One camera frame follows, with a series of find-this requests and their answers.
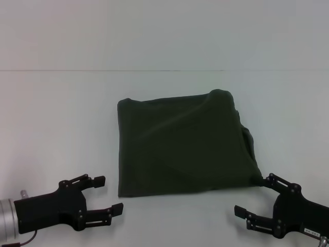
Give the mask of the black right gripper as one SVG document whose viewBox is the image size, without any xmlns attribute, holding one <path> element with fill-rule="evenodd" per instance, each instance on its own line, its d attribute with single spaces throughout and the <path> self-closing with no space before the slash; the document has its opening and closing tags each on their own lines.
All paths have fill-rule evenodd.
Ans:
<svg viewBox="0 0 329 247">
<path fill-rule="evenodd" d="M 328 237 L 328 207 L 307 200 L 301 186 L 270 173 L 262 187 L 278 193 L 273 206 L 273 218 L 258 216 L 240 206 L 234 206 L 235 216 L 246 220 L 248 230 L 282 239 L 290 232 L 299 232 L 315 239 Z"/>
</svg>

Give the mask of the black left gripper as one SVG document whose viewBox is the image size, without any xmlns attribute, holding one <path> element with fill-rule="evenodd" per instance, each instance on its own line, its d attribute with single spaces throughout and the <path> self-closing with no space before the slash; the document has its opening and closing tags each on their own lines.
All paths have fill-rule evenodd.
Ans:
<svg viewBox="0 0 329 247">
<path fill-rule="evenodd" d="M 25 234 L 58 224 L 67 224 L 75 231 L 108 226 L 112 218 L 122 215 L 123 203 L 109 208 L 87 210 L 82 191 L 105 186 L 105 176 L 91 178 L 88 174 L 59 182 L 59 188 L 41 196 L 14 201 L 19 233 Z"/>
</svg>

